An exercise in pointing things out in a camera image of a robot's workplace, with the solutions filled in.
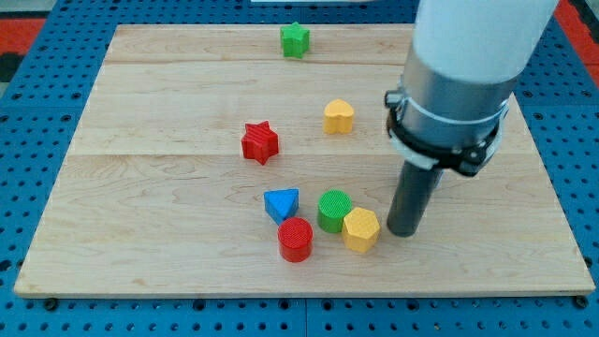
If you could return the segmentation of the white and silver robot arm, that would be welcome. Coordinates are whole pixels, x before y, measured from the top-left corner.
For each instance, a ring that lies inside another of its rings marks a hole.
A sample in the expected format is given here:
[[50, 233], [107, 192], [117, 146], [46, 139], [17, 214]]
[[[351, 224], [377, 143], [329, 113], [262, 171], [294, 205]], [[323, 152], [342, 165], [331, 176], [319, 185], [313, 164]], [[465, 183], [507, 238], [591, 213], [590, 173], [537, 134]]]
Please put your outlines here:
[[388, 134], [405, 161], [472, 177], [496, 153], [509, 97], [558, 0], [421, 0]]

